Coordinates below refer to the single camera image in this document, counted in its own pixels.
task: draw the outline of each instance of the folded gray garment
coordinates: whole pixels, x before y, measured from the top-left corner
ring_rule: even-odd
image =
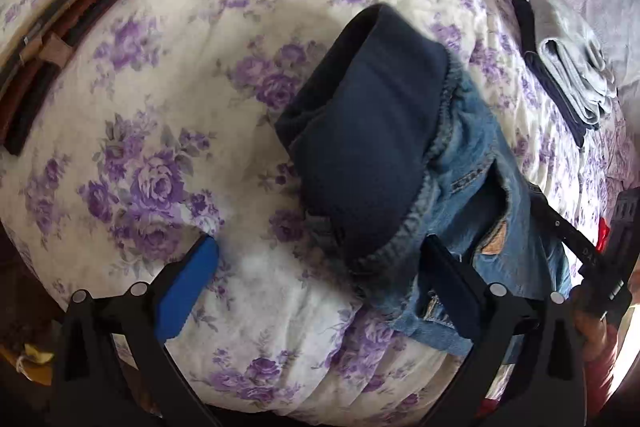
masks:
[[[538,55],[581,120],[596,124],[611,112],[616,87],[602,45],[564,0],[529,0]]]

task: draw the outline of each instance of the white bedsheet with purple flowers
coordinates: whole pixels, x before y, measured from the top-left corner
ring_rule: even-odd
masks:
[[[1,38],[39,1],[0,0]],[[424,415],[460,361],[392,333],[332,277],[271,126],[376,1],[460,54],[522,171],[594,239],[635,172],[625,122],[614,105],[577,150],[520,57],[510,0],[122,0],[22,156],[0,150],[0,219],[45,288],[65,306],[79,287],[122,293],[203,230],[222,261],[168,348],[204,401],[336,425]]]

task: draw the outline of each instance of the floral bedsheet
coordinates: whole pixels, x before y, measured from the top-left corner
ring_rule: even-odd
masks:
[[[0,0],[3,41],[39,1]],[[459,53],[522,171],[594,239],[636,172],[625,122],[616,106],[577,150],[520,58],[510,0],[122,0],[22,156],[0,149],[0,219],[44,287],[63,306],[81,287],[116,295],[210,233],[220,267],[168,343],[204,401],[335,425],[424,415],[460,360],[392,332],[332,277],[272,127],[376,1]]]

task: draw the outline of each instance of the blue gripper pad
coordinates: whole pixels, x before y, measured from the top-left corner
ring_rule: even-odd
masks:
[[[218,244],[207,236],[158,304],[156,339],[164,344],[180,334],[200,292],[218,268]]]

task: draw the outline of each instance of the silver screw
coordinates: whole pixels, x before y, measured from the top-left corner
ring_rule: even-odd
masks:
[[[78,290],[76,293],[73,294],[73,296],[71,297],[71,299],[73,300],[73,302],[75,302],[76,304],[81,303],[82,301],[84,301],[86,299],[86,291],[84,290]]]
[[[146,293],[148,285],[146,282],[136,282],[131,288],[129,288],[129,292],[134,297],[140,297]]]
[[[499,282],[494,282],[491,286],[489,286],[489,291],[496,297],[504,297],[505,295],[507,295],[507,288],[505,288]]]
[[[564,297],[562,297],[562,294],[558,292],[551,292],[551,300],[556,304],[562,304],[564,302]]]

